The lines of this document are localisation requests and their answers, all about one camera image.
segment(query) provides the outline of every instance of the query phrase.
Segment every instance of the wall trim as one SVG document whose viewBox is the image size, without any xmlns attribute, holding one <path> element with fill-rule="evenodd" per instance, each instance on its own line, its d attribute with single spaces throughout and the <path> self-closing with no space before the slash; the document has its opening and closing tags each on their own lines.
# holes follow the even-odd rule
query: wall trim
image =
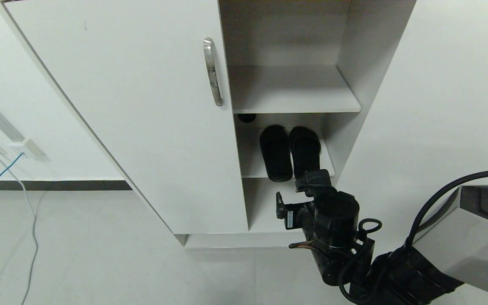
<svg viewBox="0 0 488 305">
<path fill-rule="evenodd" d="M 125 180 L 22 181 L 28 191 L 133 191 Z M 21 191 L 16 181 L 0 181 L 0 191 Z"/>
</svg>

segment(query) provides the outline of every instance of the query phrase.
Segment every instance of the metal handle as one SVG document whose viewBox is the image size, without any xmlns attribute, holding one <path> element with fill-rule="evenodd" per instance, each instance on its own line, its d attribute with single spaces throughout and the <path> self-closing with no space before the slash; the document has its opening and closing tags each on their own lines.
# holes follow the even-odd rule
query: metal handle
<svg viewBox="0 0 488 305">
<path fill-rule="evenodd" d="M 214 42 L 212 38 L 206 37 L 203 40 L 203 49 L 205 50 L 205 60 L 207 62 L 207 73 L 208 79 L 211 82 L 211 89 L 213 95 L 213 101 L 216 103 L 216 106 L 223 105 L 223 99 L 221 98 L 221 93 L 219 92 L 219 85 L 217 84 L 217 75 L 216 75 L 216 62 L 214 61 Z"/>
</svg>

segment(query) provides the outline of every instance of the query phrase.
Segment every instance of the black slipper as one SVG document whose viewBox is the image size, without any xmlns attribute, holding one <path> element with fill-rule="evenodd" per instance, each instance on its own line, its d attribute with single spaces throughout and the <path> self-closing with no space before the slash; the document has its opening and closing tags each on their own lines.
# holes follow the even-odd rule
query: black slipper
<svg viewBox="0 0 488 305">
<path fill-rule="evenodd" d="M 321 143 L 316 133 L 299 126 L 291 130 L 289 137 L 295 178 L 302 177 L 305 172 L 319 170 Z"/>
<path fill-rule="evenodd" d="M 267 127 L 259 137 L 267 175 L 274 182 L 288 181 L 293 177 L 289 137 L 279 125 Z"/>
</svg>

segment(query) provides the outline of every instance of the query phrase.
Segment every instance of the gray cable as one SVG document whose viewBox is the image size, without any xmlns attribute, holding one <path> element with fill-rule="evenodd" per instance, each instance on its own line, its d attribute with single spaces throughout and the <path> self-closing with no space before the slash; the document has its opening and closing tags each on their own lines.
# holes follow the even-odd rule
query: gray cable
<svg viewBox="0 0 488 305">
<path fill-rule="evenodd" d="M 0 159 L 0 163 L 3 166 L 5 166 L 5 168 L 7 167 L 5 162 L 2 162 L 1 159 Z M 24 192 L 24 197 L 25 197 L 26 201 L 28 202 L 29 209 L 31 210 L 31 214 L 33 214 L 33 241 L 35 241 L 35 254 L 33 255 L 33 259 L 31 260 L 31 267 L 29 268 L 28 288 L 25 291 L 24 299 L 22 300 L 22 305 L 24 305 L 25 299 L 27 299 L 28 294 L 29 294 L 29 288 L 31 287 L 31 276 L 33 274 L 33 265 L 35 264 L 35 258 L 37 258 L 37 251 L 39 251 L 39 243 L 37 243 L 37 235 L 35 235 L 35 225 L 37 224 L 37 214 L 35 214 L 35 212 L 33 211 L 33 206 L 31 206 L 31 202 L 29 201 L 28 193 L 25 190 L 24 183 L 22 181 L 20 181 L 20 179 L 18 179 L 18 177 L 16 177 L 10 170 L 7 170 L 7 172 L 9 174 L 11 174 L 12 177 L 15 178 L 15 180 L 18 183 L 20 183 L 20 185 L 22 186 L 22 191 Z"/>
</svg>

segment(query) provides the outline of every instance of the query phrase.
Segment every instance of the label sticker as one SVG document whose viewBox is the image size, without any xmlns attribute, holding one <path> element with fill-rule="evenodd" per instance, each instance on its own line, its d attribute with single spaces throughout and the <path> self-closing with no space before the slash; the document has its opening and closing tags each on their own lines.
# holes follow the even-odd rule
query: label sticker
<svg viewBox="0 0 488 305">
<path fill-rule="evenodd" d="M 287 211 L 287 228 L 293 227 L 293 211 Z"/>
</svg>

